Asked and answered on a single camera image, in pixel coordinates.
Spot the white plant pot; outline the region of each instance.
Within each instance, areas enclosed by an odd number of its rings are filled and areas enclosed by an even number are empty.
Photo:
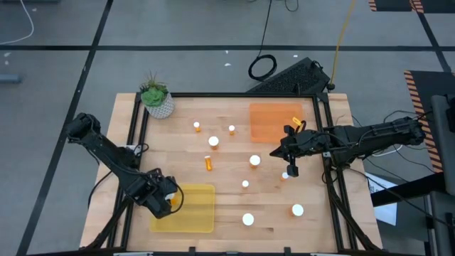
[[[157,119],[165,119],[170,116],[174,109],[174,103],[172,100],[171,93],[168,92],[166,99],[164,100],[163,104],[159,107],[147,107],[145,106],[147,111],[149,111],[152,117]]]

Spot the wooden tabletop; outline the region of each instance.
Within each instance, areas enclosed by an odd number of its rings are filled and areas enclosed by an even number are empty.
[[[126,144],[134,97],[133,93],[117,95],[107,132],[107,138],[117,145]],[[333,122],[352,124],[346,95],[329,94],[329,100]],[[321,156],[297,159],[300,176],[281,182],[279,177],[286,171],[287,163],[269,156],[278,145],[250,141],[250,103],[299,103],[304,109],[306,128],[316,130],[311,99],[179,97],[174,101],[176,109],[168,119],[149,118],[145,142],[150,150],[143,154],[141,170],[160,167],[164,175],[175,176],[178,183],[214,185],[215,229],[212,233],[153,233],[149,230],[149,210],[134,206],[128,250],[188,251],[189,247],[195,246],[199,252],[283,252],[283,247],[290,247],[292,252],[336,252],[327,189],[321,181]],[[320,109],[326,125],[322,104]],[[144,108],[140,107],[136,140],[143,111]],[[194,132],[195,121],[200,122],[200,133]],[[235,136],[229,135],[231,124],[235,125]],[[217,151],[208,146],[210,136],[220,139]],[[253,154],[262,159],[254,171],[248,164]],[[205,170],[206,155],[211,155],[211,172]],[[352,168],[364,171],[359,160],[352,164]],[[101,165],[97,180],[108,171]],[[365,177],[349,170],[344,173],[353,217],[365,234],[382,247]],[[250,181],[247,190],[241,186],[245,179]],[[96,190],[81,246],[92,242],[109,220],[117,186],[118,179],[111,176]],[[289,208],[295,203],[304,207],[304,215],[300,218],[289,215]],[[255,217],[250,227],[242,224],[245,213]],[[346,223],[341,214],[339,216],[344,246],[349,248]],[[122,228],[123,220],[119,222],[117,245]]]

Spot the succulent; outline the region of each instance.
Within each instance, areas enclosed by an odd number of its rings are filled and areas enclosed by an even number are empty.
[[[147,81],[141,85],[141,99],[147,107],[159,107],[163,104],[168,90],[163,82],[157,82],[156,75],[147,76]]]

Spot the white cable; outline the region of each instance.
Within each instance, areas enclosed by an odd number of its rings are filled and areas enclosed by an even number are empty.
[[[400,145],[400,147],[399,147],[398,149],[394,149],[394,150],[392,150],[392,151],[385,152],[385,153],[382,153],[382,154],[372,154],[372,156],[375,156],[375,157],[385,156],[385,155],[388,155],[388,154],[397,152],[397,151],[400,150],[402,147],[403,147],[403,145]]]
[[[35,26],[33,25],[33,21],[31,20],[30,14],[28,14],[27,8],[26,8],[26,6],[23,4],[23,0],[20,0],[20,1],[21,1],[23,10],[24,10],[24,11],[26,12],[26,14],[27,14],[28,20],[30,21],[31,32],[29,33],[28,36],[24,36],[23,38],[20,38],[20,39],[14,40],[14,41],[8,41],[8,42],[0,43],[0,46],[1,46],[1,45],[6,45],[6,44],[9,44],[9,43],[17,43],[17,42],[19,42],[19,41],[22,41],[22,40],[24,40],[24,39],[27,39],[27,38],[31,37],[31,35],[33,35],[33,32],[35,31]]]

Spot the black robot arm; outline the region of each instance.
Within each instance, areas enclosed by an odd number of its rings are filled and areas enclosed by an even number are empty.
[[[171,214],[170,196],[178,186],[173,176],[161,169],[140,172],[139,158],[133,150],[118,147],[100,133],[100,122],[91,114],[80,113],[66,126],[69,143],[84,146],[119,178],[127,198],[147,207],[156,218]]]
[[[296,132],[294,128],[285,126],[284,132],[287,136],[281,139],[281,146],[270,156],[288,161],[287,173],[293,177],[299,175],[295,158],[330,153],[332,165],[344,169],[359,156],[370,156],[393,144],[419,145],[425,138],[422,125],[409,117],[366,127],[338,125],[324,128],[322,132]]]

